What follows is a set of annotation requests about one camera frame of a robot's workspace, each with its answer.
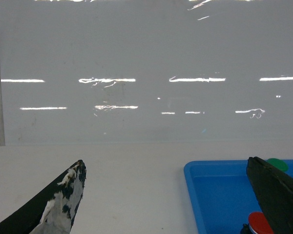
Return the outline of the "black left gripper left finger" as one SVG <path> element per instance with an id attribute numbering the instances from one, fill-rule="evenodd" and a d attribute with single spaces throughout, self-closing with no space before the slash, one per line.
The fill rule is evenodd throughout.
<path id="1" fill-rule="evenodd" d="M 86 166 L 78 160 L 0 222 L 0 234 L 68 234 L 83 198 Z"/>

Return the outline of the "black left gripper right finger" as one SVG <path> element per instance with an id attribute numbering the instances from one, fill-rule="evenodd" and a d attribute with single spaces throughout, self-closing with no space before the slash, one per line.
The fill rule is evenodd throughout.
<path id="1" fill-rule="evenodd" d="M 246 174 L 273 233 L 293 234 L 293 178 L 256 156 L 249 157 Z"/>

